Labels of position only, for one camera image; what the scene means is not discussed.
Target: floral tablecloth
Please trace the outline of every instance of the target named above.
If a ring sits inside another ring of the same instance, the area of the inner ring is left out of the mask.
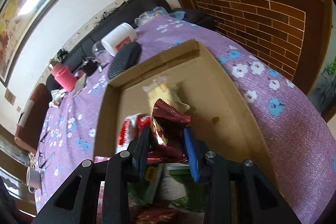
[[[314,223],[336,189],[333,158],[336,143],[308,98],[289,80],[219,33],[169,16],[137,29],[140,62],[188,39],[196,39],[218,59],[238,85],[268,146],[279,190],[303,224]],[[93,160],[95,128],[107,85],[107,70],[96,71],[86,88],[72,93],[60,109],[49,109],[41,137],[47,133],[39,211],[77,165]]]

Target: floor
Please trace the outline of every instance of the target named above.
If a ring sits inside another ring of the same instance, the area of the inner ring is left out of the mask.
[[[328,122],[328,127],[336,140],[336,115]]]

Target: eyeglasses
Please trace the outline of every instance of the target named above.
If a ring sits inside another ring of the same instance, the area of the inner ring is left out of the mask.
[[[48,159],[45,159],[45,150],[46,150],[46,138],[48,136],[48,131],[44,134],[44,136],[41,138],[38,146],[38,153],[39,156],[37,158],[38,167],[40,169],[47,169],[49,165],[51,164],[52,158],[55,155],[55,152],[53,152]]]

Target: framed painting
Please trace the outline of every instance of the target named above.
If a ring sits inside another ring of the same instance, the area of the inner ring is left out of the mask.
[[[42,16],[56,0],[5,0],[0,9],[0,81],[8,85],[15,62]]]

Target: red label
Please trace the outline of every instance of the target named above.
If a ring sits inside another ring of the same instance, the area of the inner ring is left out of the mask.
[[[124,44],[127,44],[127,43],[130,43],[131,42],[131,39],[130,37],[126,37],[123,41],[121,41],[115,48],[117,49],[117,51],[120,50],[120,48],[124,45]]]

